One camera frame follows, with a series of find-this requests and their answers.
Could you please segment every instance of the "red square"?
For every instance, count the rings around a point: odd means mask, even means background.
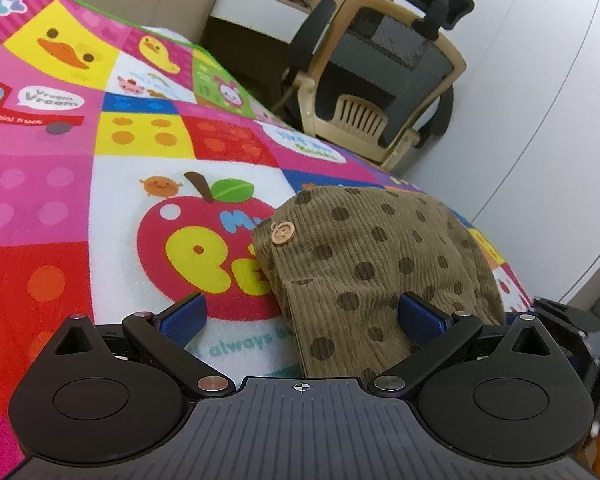
[[[249,162],[277,168],[269,149],[248,126],[183,116],[196,158]]]
[[[93,319],[87,242],[0,248],[0,415],[60,324]]]

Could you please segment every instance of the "brown apple stem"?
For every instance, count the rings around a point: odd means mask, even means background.
[[[204,175],[196,173],[195,171],[187,171],[187,173],[184,174],[184,177],[193,184],[193,187],[198,190],[198,193],[202,195],[205,202],[211,204],[214,201],[214,197],[211,195],[211,189],[209,189],[209,184],[206,183]]]

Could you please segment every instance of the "truck wheel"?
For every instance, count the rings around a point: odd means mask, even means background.
[[[69,123],[51,123],[46,126],[46,132],[51,135],[65,134],[71,129]]]

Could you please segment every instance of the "black armrest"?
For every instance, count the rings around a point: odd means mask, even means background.
[[[438,109],[433,117],[430,118],[423,127],[418,131],[420,134],[420,142],[414,148],[421,148],[431,134],[442,136],[446,132],[451,122],[451,112],[454,109],[454,88],[450,86],[440,96]]]
[[[283,87],[293,84],[299,71],[306,71],[314,58],[314,50],[336,10],[333,0],[321,0],[296,32],[286,50],[286,62],[289,70],[283,81]]]

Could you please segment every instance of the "gray ribbed plate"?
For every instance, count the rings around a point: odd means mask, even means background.
[[[352,379],[251,378],[202,400],[166,444],[125,463],[77,468],[29,459],[12,480],[591,480],[575,460],[508,469],[433,440],[401,400]]]

